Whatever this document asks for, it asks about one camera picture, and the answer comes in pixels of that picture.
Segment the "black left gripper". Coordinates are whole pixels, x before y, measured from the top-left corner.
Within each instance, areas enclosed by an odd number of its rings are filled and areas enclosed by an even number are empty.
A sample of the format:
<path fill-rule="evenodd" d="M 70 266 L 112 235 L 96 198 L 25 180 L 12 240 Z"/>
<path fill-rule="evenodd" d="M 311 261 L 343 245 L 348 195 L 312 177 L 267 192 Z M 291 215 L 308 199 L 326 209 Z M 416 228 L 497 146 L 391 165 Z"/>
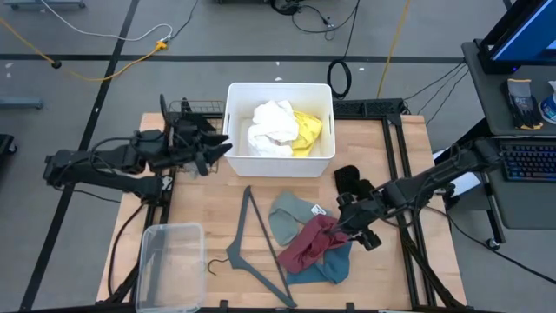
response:
<path fill-rule="evenodd" d="M 228 136 L 214 134 L 212 126 L 177 123 L 171 130 L 173 145 L 193 157 L 191 162 L 197 168 L 210 168 L 233 147 L 232 143 L 224 143 Z"/>

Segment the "teal blue cloth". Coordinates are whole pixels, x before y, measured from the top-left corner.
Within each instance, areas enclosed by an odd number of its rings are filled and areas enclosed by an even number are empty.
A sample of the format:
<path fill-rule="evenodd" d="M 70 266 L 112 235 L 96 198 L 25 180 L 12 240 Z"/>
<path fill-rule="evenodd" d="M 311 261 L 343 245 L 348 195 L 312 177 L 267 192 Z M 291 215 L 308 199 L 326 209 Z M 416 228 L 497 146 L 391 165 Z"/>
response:
<path fill-rule="evenodd" d="M 299 273 L 288 273 L 288 285 L 304 283 L 338 284 L 348 278 L 352 243 L 347 242 L 339 248 L 326 250 L 322 259 Z"/>

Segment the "maroon cloth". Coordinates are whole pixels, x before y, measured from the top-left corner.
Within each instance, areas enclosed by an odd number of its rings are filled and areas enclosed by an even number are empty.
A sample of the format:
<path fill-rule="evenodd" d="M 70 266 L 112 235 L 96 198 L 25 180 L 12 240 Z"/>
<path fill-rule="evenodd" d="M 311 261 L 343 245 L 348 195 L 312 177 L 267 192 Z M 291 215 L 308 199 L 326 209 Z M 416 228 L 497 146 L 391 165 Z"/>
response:
<path fill-rule="evenodd" d="M 331 216 L 314 216 L 280 253 L 278 263 L 288 272 L 298 274 L 316 263 L 327 250 L 345 245 L 349 236 L 336 229 L 337 223 L 338 220 Z"/>

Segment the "black cloth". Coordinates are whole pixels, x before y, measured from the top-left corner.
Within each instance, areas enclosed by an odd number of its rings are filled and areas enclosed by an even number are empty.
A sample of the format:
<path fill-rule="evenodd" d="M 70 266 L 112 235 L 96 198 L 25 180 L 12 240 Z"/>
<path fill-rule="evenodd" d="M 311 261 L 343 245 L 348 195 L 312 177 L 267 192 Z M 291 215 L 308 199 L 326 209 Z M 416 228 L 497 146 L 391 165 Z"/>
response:
<path fill-rule="evenodd" d="M 360 177 L 359 170 L 353 166 L 344 166 L 334 172 L 335 186 L 338 194 L 350 193 L 357 199 L 369 198 L 374 186 Z"/>

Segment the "white cloth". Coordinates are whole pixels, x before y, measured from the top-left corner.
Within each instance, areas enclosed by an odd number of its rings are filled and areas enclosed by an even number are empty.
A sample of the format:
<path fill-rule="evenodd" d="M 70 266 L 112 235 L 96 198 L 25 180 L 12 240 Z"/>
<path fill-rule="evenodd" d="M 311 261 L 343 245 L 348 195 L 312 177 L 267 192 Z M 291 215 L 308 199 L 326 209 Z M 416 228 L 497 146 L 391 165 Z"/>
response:
<path fill-rule="evenodd" d="M 292 105 L 289 101 L 268 101 L 254 110 L 248 127 L 248 152 L 252 157 L 291 157 L 293 141 L 299 135 Z"/>

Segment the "sage green cloth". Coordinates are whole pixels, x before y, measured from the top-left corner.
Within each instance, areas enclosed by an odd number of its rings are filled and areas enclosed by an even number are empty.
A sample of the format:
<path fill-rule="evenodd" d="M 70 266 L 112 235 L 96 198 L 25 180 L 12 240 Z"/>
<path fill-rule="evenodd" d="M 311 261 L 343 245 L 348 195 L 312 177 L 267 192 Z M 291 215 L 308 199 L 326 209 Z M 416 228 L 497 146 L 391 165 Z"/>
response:
<path fill-rule="evenodd" d="M 316 215 L 332 216 L 319 204 L 300 199 L 292 192 L 283 191 L 272 203 L 268 222 L 275 241 L 287 246 L 299 234 L 299 225 L 305 225 Z"/>

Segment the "yellow cloth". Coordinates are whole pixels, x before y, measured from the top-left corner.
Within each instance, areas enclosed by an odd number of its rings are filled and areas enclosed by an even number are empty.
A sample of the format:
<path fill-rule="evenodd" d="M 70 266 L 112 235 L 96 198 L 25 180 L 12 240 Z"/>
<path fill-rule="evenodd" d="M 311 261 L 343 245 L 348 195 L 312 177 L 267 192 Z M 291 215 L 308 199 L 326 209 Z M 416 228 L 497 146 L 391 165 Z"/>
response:
<path fill-rule="evenodd" d="M 298 136 L 292 142 L 293 156 L 307 157 L 321 134 L 322 121 L 297 110 L 294 115 L 298 124 Z"/>

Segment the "white perforated plastic bin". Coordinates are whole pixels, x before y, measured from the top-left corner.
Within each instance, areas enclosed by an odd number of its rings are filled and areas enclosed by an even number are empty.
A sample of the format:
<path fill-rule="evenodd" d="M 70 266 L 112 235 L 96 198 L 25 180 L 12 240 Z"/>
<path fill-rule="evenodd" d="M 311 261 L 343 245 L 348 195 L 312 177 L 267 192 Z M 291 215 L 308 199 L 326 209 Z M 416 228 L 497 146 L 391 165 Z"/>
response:
<path fill-rule="evenodd" d="M 322 131 L 307 157 L 251 156 L 248 127 L 255 108 L 269 100 L 288 100 L 295 110 L 319 118 Z M 335 157 L 331 88 L 324 83 L 232 83 L 222 133 L 233 145 L 225 157 L 238 176 L 319 177 Z"/>

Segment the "grey clothes hanger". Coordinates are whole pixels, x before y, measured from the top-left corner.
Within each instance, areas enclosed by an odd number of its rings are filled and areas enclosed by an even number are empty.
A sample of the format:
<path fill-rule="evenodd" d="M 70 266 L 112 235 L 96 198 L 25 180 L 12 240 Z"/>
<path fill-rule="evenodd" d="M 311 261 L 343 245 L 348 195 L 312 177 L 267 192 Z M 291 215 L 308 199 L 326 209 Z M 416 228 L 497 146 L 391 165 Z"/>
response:
<path fill-rule="evenodd" d="M 252 206 L 254 209 L 257 221 L 261 227 L 262 234 L 265 238 L 269 252 L 273 258 L 275 267 L 278 271 L 278 275 L 281 279 L 281 283 L 283 285 L 284 291 L 280 290 L 274 283 L 272 283 L 268 278 L 266 278 L 251 263 L 249 263 L 246 259 L 242 257 L 242 240 L 243 240 L 244 230 L 247 224 L 248 208 L 250 206 Z M 210 274 L 216 276 L 216 273 L 211 269 L 211 265 L 213 262 L 219 262 L 219 263 L 229 262 L 232 269 L 247 271 L 252 277 L 254 277 L 258 282 L 260 282 L 264 287 L 266 287 L 273 295 L 275 295 L 286 307 L 290 309 L 294 309 L 298 307 L 298 304 L 295 302 L 292 293 L 290 291 L 290 288 L 286 283 L 286 276 L 284 274 L 284 271 L 281 268 L 280 264 L 278 263 L 277 254 L 275 252 L 273 244 L 270 241 L 270 235 L 262 220 L 261 212 L 255 201 L 255 197 L 253 196 L 252 188 L 250 185 L 247 186 L 243 191 L 242 205 L 240 208 L 240 214 L 239 214 L 235 237 L 232 243 L 226 248 L 226 254 L 227 254 L 226 260 L 215 258 L 208 262 L 207 270 Z"/>

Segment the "black backlit keyboard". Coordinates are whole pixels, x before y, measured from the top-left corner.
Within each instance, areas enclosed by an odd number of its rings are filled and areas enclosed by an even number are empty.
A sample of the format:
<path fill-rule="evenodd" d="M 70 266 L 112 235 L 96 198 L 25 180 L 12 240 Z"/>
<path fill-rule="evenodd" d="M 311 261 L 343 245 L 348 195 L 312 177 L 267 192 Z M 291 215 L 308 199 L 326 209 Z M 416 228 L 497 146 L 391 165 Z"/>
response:
<path fill-rule="evenodd" d="M 510 182 L 556 183 L 556 143 L 499 143 L 503 172 Z"/>

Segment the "grey cart leg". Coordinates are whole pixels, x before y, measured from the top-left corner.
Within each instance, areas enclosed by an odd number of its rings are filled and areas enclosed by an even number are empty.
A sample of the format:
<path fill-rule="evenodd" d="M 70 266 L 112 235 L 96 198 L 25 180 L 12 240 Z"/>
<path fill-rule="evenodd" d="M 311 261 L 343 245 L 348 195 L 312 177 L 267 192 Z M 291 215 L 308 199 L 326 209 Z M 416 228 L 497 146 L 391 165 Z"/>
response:
<path fill-rule="evenodd" d="M 38 97 L 4 97 L 0 96 L 0 109 L 37 109 L 43 108 L 43 101 Z"/>

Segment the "black chair base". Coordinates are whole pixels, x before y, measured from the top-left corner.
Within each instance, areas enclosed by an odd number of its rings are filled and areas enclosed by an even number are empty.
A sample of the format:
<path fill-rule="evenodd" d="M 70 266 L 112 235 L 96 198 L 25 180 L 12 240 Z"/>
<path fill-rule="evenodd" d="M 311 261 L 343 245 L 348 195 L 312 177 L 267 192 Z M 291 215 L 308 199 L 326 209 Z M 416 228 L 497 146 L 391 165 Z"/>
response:
<path fill-rule="evenodd" d="M 13 155 L 17 152 L 17 146 L 12 135 L 0 134 L 0 157 Z"/>

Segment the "grey work gloves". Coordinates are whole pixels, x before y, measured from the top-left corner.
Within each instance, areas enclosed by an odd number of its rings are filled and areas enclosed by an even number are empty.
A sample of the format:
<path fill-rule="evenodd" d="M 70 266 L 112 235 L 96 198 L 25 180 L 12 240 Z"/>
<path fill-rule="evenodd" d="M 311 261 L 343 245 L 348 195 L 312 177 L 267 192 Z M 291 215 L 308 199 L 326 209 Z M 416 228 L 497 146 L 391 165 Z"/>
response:
<path fill-rule="evenodd" d="M 543 127 L 538 102 L 531 92 L 530 79 L 508 78 L 501 86 L 513 125 L 518 130 L 540 130 Z"/>

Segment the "white wipes container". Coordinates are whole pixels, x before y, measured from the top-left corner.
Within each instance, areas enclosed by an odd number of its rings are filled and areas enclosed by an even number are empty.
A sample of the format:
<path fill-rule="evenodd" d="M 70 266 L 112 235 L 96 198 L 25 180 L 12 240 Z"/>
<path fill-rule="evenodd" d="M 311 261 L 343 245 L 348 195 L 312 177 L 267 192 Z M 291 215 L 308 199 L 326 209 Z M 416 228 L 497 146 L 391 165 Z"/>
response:
<path fill-rule="evenodd" d="M 548 123 L 556 125 L 556 81 L 549 81 L 553 94 L 539 104 L 539 113 Z"/>

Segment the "computer monitor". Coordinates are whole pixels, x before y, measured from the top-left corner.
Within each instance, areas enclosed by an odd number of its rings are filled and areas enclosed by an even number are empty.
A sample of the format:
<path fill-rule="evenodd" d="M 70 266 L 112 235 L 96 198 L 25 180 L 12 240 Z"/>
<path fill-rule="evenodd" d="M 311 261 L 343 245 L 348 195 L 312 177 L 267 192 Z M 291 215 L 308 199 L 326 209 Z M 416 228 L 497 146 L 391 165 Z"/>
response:
<path fill-rule="evenodd" d="M 487 74 L 522 65 L 556 65 L 556 0 L 516 0 L 483 39 L 478 58 Z"/>

